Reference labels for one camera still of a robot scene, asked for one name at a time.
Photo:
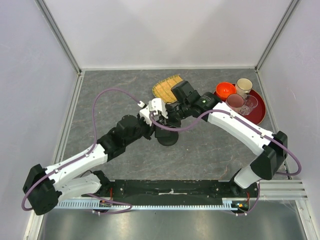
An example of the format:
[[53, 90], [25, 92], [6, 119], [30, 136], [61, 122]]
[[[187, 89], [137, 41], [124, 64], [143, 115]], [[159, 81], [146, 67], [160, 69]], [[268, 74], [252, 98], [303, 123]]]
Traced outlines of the black smartphone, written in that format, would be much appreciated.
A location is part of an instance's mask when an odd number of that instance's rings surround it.
[[175, 135], [174, 131], [165, 130], [159, 126], [155, 126], [155, 138], [172, 138]]

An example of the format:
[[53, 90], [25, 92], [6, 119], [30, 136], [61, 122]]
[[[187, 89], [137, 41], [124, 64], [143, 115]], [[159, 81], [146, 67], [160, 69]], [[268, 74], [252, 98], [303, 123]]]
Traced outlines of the black phone stand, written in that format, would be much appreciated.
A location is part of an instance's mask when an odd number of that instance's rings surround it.
[[174, 136], [173, 137], [169, 137], [169, 138], [156, 138], [157, 141], [166, 147], [170, 147], [173, 146], [174, 144], [177, 143], [178, 139], [179, 139], [179, 134], [178, 132], [174, 131]]

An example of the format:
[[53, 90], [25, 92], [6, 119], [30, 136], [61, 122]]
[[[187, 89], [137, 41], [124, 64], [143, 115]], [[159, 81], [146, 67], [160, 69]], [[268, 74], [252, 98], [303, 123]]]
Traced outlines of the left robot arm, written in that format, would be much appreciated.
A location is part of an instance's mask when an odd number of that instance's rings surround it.
[[[146, 123], [144, 117], [125, 115], [115, 127], [84, 151], [47, 167], [34, 165], [22, 187], [22, 209], [32, 210], [41, 216], [71, 197], [93, 193], [99, 197], [106, 196], [110, 185], [102, 173], [92, 174], [90, 180], [78, 178], [78, 175], [113, 160], [140, 138], [150, 140], [154, 131], [155, 125]], [[30, 208], [25, 206], [26, 201], [30, 203]]]

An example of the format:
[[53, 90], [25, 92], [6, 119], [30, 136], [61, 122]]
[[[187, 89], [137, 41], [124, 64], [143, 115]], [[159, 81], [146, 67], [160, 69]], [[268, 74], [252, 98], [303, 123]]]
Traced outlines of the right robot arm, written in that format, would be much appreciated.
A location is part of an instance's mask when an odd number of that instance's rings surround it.
[[225, 130], [256, 155], [248, 166], [241, 168], [229, 184], [235, 197], [242, 196], [247, 188], [259, 180], [271, 180], [278, 174], [288, 154], [288, 137], [278, 131], [273, 133], [260, 128], [230, 108], [216, 94], [200, 95], [188, 81], [181, 81], [171, 88], [176, 101], [167, 106], [170, 120], [180, 121], [190, 116], [204, 120]]

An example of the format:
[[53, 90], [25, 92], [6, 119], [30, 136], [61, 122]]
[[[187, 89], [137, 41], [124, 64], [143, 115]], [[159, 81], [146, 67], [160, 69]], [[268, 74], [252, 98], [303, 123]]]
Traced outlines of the woven bamboo tray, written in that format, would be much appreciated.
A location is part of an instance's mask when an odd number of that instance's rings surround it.
[[152, 87], [152, 93], [156, 98], [162, 99], [165, 103], [174, 103], [177, 101], [177, 98], [171, 89], [181, 81], [183, 81], [183, 79], [179, 74], [170, 76], [155, 84]]

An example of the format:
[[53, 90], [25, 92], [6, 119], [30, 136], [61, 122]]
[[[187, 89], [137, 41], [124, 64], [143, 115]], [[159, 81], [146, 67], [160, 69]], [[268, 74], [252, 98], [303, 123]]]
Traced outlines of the orange bowl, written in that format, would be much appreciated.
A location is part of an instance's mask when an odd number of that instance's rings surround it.
[[229, 82], [221, 82], [215, 88], [216, 95], [225, 101], [229, 95], [235, 94], [237, 92], [236, 87]]

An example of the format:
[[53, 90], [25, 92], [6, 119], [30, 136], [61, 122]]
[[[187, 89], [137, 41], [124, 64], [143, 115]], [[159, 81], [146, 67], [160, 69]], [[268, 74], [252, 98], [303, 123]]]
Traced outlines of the pink mug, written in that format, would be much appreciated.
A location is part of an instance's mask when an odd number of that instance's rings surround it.
[[234, 93], [234, 94], [230, 94], [230, 95], [227, 97], [225, 103], [226, 103], [233, 111], [235, 111], [236, 113], [239, 113], [240, 110], [241, 110], [241, 108], [242, 108], [242, 106], [244, 105], [245, 101], [244, 101], [244, 99], [243, 99], [240, 95]]

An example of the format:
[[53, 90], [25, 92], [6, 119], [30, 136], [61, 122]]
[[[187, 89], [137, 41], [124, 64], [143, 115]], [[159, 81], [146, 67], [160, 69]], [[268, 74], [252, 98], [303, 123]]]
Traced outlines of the white ceramic mug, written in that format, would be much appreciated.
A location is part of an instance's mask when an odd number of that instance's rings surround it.
[[246, 99], [253, 88], [253, 83], [247, 78], [240, 78], [235, 83], [236, 93]]

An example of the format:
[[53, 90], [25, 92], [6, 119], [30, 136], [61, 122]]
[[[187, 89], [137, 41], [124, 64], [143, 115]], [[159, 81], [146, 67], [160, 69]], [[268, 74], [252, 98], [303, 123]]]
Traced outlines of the clear glass cup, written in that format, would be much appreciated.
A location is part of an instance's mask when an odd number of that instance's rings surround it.
[[244, 104], [240, 108], [239, 113], [242, 116], [249, 115], [257, 106], [258, 106], [258, 99], [253, 95], [247, 95], [244, 99]]

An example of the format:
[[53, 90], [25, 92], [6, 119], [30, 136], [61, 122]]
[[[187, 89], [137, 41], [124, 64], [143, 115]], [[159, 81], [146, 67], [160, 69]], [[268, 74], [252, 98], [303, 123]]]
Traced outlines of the red round tray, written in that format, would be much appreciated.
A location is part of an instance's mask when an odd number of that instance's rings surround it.
[[258, 125], [260, 124], [263, 119], [265, 118], [266, 115], [266, 104], [263, 100], [263, 98], [261, 97], [261, 95], [256, 92], [255, 90], [251, 90], [249, 95], [255, 96], [258, 100], [258, 105], [257, 107], [249, 114], [249, 115], [241, 115], [244, 118], [246, 118], [247, 120], [251, 121], [252, 123]]

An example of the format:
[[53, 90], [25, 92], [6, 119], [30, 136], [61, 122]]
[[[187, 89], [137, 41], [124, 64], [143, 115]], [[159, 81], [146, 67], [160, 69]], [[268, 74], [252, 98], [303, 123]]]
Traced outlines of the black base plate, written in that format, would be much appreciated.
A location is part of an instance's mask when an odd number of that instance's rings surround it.
[[134, 205], [191, 205], [222, 203], [223, 198], [245, 199], [258, 196], [258, 186], [242, 189], [232, 181], [219, 180], [139, 180], [110, 181], [95, 193], [102, 198]]

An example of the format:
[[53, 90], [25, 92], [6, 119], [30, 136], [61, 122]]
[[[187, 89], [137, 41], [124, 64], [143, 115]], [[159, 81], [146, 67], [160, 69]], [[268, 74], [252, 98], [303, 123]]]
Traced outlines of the left aluminium frame post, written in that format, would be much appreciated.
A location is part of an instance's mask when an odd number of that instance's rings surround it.
[[58, 24], [55, 21], [55, 18], [53, 14], [51, 13], [47, 3], [45, 0], [35, 0], [35, 3], [37, 4], [39, 10], [41, 11], [42, 15], [44, 16], [47, 24], [49, 25], [50, 29], [52, 30], [55, 38], [57, 39], [59, 45], [61, 46], [63, 52], [65, 53], [66, 57], [68, 58], [71, 66], [77, 73], [77, 75], [80, 75], [82, 73], [82, 69], [80, 65], [78, 64], [75, 56], [73, 55], [66, 39], [63, 36], [63, 33], [61, 32]]

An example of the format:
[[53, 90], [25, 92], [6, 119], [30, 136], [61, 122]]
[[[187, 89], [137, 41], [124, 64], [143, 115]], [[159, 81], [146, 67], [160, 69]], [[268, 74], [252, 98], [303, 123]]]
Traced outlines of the aluminium frame post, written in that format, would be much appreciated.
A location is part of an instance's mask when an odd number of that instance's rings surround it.
[[263, 50], [259, 60], [257, 61], [257, 64], [254, 67], [256, 73], [258, 73], [264, 65], [265, 61], [267, 60], [267, 57], [270, 55], [271, 51], [273, 50], [275, 44], [277, 43], [279, 37], [281, 36], [282, 32], [284, 31], [286, 25], [288, 24], [291, 16], [293, 15], [294, 11], [296, 10], [300, 2], [300, 0], [291, 0], [289, 2], [289, 5], [287, 6], [273, 34], [271, 35], [265, 49]]
[[47, 24], [49, 25], [50, 29], [52, 30], [55, 38], [57, 39], [59, 45], [61, 46], [63, 52], [65, 53], [66, 57], [68, 58], [71, 66], [77, 73], [77, 75], [80, 75], [82, 73], [82, 69], [80, 65], [78, 64], [75, 56], [73, 55], [66, 39], [63, 36], [63, 33], [61, 32], [58, 24], [55, 21], [55, 18], [53, 14], [51, 13], [47, 3], [45, 0], [35, 0], [35, 3], [37, 4], [39, 10], [41, 11], [42, 15], [44, 16]]

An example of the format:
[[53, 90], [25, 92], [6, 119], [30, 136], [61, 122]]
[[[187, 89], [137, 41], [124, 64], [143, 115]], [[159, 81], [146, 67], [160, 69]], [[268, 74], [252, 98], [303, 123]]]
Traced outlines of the right aluminium frame post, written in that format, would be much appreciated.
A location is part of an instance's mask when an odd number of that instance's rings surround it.
[[293, 15], [294, 11], [296, 10], [300, 2], [300, 0], [291, 0], [289, 2], [289, 5], [287, 6], [273, 34], [271, 35], [265, 49], [263, 50], [259, 60], [257, 61], [257, 64], [254, 67], [256, 73], [258, 73], [264, 65], [265, 61], [267, 60], [267, 57], [270, 55], [271, 51], [273, 50], [275, 44], [277, 43], [279, 37], [281, 36], [282, 32], [284, 31], [286, 25], [288, 24], [291, 16]]

